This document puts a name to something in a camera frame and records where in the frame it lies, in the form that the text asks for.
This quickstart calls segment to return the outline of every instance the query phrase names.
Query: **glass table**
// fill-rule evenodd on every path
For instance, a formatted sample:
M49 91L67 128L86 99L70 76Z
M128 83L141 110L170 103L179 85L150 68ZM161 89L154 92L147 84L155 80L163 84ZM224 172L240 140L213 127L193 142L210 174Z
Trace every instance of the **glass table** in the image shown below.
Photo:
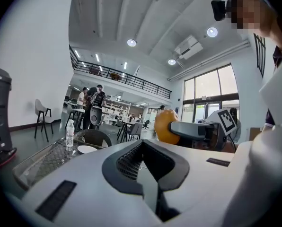
M74 157L81 155L77 150L79 145L82 145L82 143L74 141L71 151L67 151L66 138L64 137L38 151L13 168L16 182L27 191L42 178Z

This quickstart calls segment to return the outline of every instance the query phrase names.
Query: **woman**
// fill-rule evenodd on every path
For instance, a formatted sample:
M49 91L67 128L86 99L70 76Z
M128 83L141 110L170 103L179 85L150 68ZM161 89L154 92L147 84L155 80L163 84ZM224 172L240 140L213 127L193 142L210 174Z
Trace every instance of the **woman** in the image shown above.
M230 133L230 136L232 140L234 141L234 143L237 144L241 136L241 122L237 118L237 109L236 108L231 108L229 113L237 126L237 128L233 132Z

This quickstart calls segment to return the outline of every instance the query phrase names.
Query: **person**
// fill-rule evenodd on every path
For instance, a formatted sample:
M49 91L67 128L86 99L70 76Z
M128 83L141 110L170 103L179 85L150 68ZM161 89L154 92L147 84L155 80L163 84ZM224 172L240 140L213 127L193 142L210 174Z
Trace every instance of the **person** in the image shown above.
M237 126L237 128L230 133L230 137L232 138L232 141L236 144L241 136L241 121L237 118L238 114L236 108L231 108L229 113Z
M84 95L86 94L87 91L88 89L84 87L82 92L80 92L77 100L77 108L83 109L83 104L86 103L86 100L84 99Z
M264 0L228 0L226 15L237 28L248 29L261 37L270 38L276 44L273 60L276 70L282 62L282 20ZM263 131L275 125L267 111Z
M96 93L96 92L102 92L102 86L98 85L97 87L92 87L90 88L87 93L84 95L84 100L87 100L87 106L86 106L86 110L84 113L84 119L83 119L83 129L87 130L89 125L91 124L90 122L90 109L92 108L92 96ZM102 97L103 97L103 105L105 103L105 93L102 92Z

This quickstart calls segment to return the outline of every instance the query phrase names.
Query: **white shirt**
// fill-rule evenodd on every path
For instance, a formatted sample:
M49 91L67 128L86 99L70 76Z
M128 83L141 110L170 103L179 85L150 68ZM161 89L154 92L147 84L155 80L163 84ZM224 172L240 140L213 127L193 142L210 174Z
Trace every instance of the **white shirt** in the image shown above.
M79 94L79 96L78 96L78 100L77 100L77 104L78 104L78 105L83 105L83 102L79 100L80 98L83 100L83 98L84 98L84 92L80 92L80 94Z

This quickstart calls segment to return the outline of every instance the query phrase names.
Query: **balcony railing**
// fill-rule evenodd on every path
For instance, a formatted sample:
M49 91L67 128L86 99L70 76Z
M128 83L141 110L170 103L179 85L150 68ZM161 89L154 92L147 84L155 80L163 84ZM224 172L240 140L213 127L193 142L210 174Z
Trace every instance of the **balcony railing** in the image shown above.
M132 87L136 87L144 91L154 93L159 96L170 99L171 91L166 88L160 87L159 85L156 85L154 83L143 80L141 78L132 76L123 71L115 70L109 67L101 66L98 64L93 64L93 63L86 62L86 61L79 61L77 57L75 56L75 53L73 52L71 47L70 47L70 58L71 58L71 62L73 65L73 69L76 71L82 71L82 72L96 75L99 77L116 80L118 82L125 83Z

